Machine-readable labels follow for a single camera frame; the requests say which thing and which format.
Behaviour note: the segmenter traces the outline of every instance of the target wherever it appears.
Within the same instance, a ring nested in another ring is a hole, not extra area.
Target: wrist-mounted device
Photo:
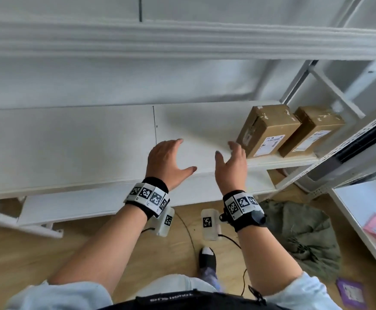
[[[169,203],[166,184],[156,177],[146,177],[141,183],[135,184],[123,201],[135,205],[145,212],[148,220],[158,218]]]
[[[252,194],[235,190],[227,193],[223,201],[224,213],[219,219],[228,222],[236,232],[249,225],[265,226],[266,215]]]

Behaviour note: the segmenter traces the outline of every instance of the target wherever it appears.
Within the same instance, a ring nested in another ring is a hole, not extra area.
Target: purple package
[[[362,284],[338,278],[336,285],[339,288],[344,305],[352,306],[357,309],[367,309]]]

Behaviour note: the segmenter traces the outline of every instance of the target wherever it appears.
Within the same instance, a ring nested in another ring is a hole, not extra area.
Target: cardboard box
[[[274,154],[300,124],[285,104],[252,107],[237,143],[247,158]]]
[[[282,157],[312,153],[315,146],[345,124],[340,115],[321,107],[299,107],[294,115],[301,126],[278,149]]]

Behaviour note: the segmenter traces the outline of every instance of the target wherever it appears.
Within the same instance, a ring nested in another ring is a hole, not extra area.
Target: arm
[[[231,158],[224,163],[216,152],[215,179],[226,195],[234,190],[245,190],[247,160],[244,149],[237,143],[228,143]],[[282,247],[265,227],[247,226],[238,231],[242,254],[254,289],[263,296],[282,291],[303,274],[294,258]]]
[[[172,190],[192,175],[195,166],[180,170],[176,165],[182,142],[182,139],[169,140],[156,145],[149,153],[146,177],[159,178]],[[147,220],[145,211],[126,204],[50,277],[49,284],[91,281],[103,285],[112,294]]]

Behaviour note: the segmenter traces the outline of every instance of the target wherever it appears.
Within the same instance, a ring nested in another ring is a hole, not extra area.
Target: shoe
[[[200,269],[207,267],[216,272],[216,256],[210,247],[203,247],[200,250]]]

